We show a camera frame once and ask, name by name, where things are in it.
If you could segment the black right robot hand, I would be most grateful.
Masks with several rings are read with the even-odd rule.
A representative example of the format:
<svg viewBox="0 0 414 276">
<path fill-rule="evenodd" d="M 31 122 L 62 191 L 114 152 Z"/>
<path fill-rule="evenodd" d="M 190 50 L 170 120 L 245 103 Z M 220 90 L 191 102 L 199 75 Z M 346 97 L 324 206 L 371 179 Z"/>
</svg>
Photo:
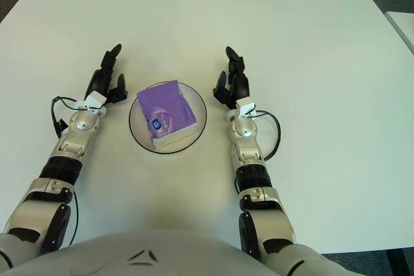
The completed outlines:
<svg viewBox="0 0 414 276">
<path fill-rule="evenodd" d="M 248 78 L 245 75 L 245 63 L 242 56 L 227 46 L 225 49 L 228 58 L 228 72 L 222 71 L 213 88 L 213 97 L 219 103 L 226 105 L 230 110 L 236 108 L 236 101 L 249 97 Z"/>
</svg>

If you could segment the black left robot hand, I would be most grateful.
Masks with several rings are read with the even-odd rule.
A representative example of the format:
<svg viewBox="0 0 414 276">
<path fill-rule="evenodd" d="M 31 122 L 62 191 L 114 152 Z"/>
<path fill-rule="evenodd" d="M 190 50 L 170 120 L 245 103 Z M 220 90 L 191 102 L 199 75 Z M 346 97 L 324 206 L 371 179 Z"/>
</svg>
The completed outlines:
<svg viewBox="0 0 414 276">
<path fill-rule="evenodd" d="M 93 73 L 84 99 L 86 99 L 86 97 L 88 97 L 88 95 L 90 95 L 93 91 L 96 91 L 106 97 L 105 103 L 118 103 L 127 99 L 125 76 L 123 74 L 119 75 L 117 86 L 113 89 L 109 89 L 116 58 L 121 52 L 121 49 L 122 45 L 117 44 L 110 51 L 105 52 L 100 68 L 95 70 Z"/>
</svg>

